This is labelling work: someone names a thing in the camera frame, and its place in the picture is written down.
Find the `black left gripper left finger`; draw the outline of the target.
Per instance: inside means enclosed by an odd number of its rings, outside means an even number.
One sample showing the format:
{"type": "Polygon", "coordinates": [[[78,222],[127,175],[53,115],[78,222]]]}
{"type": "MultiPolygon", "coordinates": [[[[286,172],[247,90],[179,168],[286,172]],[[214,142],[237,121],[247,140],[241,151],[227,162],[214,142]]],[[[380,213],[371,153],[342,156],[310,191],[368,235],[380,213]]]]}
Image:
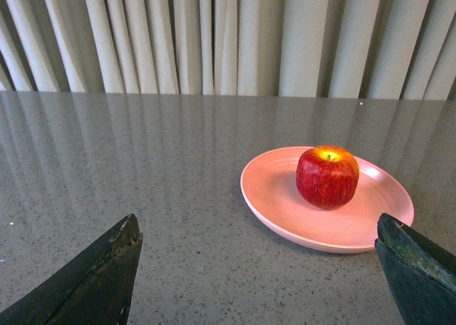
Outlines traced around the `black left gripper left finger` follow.
{"type": "Polygon", "coordinates": [[[124,217],[22,299],[2,324],[126,324],[143,244],[137,217],[124,217]]]}

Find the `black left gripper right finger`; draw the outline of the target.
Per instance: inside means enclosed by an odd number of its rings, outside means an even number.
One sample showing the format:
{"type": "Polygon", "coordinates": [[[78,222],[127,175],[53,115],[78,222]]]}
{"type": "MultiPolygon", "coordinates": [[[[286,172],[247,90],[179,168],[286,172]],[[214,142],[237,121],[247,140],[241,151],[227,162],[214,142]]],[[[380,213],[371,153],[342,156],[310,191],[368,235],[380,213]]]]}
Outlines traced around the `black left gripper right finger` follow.
{"type": "Polygon", "coordinates": [[[377,224],[375,250],[405,324],[455,323],[455,255],[393,216],[377,224]]]}

